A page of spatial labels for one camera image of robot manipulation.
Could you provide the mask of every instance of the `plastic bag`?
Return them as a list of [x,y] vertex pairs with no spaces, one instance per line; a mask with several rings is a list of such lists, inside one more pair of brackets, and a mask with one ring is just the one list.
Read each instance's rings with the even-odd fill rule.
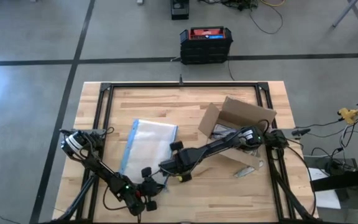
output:
[[[128,136],[124,157],[119,172],[128,176],[133,183],[143,182],[141,170],[152,168],[152,174],[159,170],[160,162],[171,158],[170,144],[175,140],[178,126],[137,119]],[[161,173],[153,176],[159,184],[165,184]]]

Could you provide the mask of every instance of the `gray floor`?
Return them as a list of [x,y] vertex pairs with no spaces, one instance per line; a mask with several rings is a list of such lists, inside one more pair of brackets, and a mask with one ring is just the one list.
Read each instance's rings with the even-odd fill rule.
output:
[[[0,60],[73,59],[89,1],[0,0]],[[340,25],[330,25],[346,0],[288,0],[277,8],[284,18],[275,35],[259,31],[247,11],[191,1],[188,21],[171,21],[169,3],[148,0],[96,0],[81,58],[174,57],[178,34],[193,26],[223,25],[233,32],[231,55],[358,53],[358,20],[351,11]],[[274,30],[277,15],[264,5],[255,20]],[[236,80],[284,80],[297,125],[337,119],[342,107],[358,99],[358,58],[231,61]],[[0,67],[0,216],[28,223],[45,156],[57,118],[70,65]],[[178,62],[79,65],[63,122],[73,125],[83,82],[230,80],[227,63],[189,65]],[[329,134],[340,124],[313,130]],[[305,154],[319,146],[332,152],[337,137],[303,139]],[[358,134],[346,151],[358,163]],[[57,151],[40,221],[50,219],[62,174],[64,153]],[[358,210],[319,208],[333,222],[358,223]]]

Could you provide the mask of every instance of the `yellow clamp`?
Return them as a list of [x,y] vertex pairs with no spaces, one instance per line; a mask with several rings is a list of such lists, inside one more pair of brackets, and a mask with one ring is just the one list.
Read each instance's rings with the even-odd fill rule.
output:
[[338,115],[342,116],[342,119],[344,119],[347,124],[352,125],[356,122],[358,110],[349,110],[347,108],[342,108],[337,113]]

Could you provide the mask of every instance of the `wooden tabletop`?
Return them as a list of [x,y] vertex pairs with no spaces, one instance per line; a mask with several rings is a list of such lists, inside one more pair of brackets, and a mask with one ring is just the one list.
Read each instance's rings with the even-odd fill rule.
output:
[[[278,128],[295,126],[284,82],[268,82],[273,107],[277,111]],[[84,83],[78,105],[76,129],[91,129],[99,95],[99,82]],[[115,132],[107,136],[103,161],[118,170],[134,119],[146,119],[178,125],[177,141],[185,147],[199,147],[207,137],[198,125],[209,102],[220,107],[226,96],[257,104],[255,90],[250,87],[181,87],[181,88],[114,88],[110,124]],[[299,145],[291,144],[302,155]],[[276,222],[278,221],[273,199],[265,149],[260,150],[265,165],[243,178],[233,174],[244,165],[216,155],[205,159],[192,172],[193,180],[179,183],[176,178],[168,181],[168,192],[155,197],[158,209],[143,212],[142,222]],[[298,200],[309,211],[313,208],[313,193],[304,164],[289,151],[285,151],[290,187]],[[55,205],[53,218],[72,203],[81,188],[83,167],[66,159]],[[128,210],[109,211],[103,207],[102,197],[106,183],[101,181],[94,222],[136,222]],[[284,214],[287,207],[281,191]],[[124,206],[108,192],[109,207]]]

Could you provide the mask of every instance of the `table leg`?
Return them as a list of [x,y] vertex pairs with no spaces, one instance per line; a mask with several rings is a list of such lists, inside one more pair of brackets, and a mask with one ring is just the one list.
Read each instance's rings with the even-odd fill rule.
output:
[[341,15],[335,20],[333,23],[333,27],[336,27],[342,19],[346,16],[346,14],[353,8],[353,6],[356,4],[358,0],[352,0],[345,8],[345,10],[342,11]]

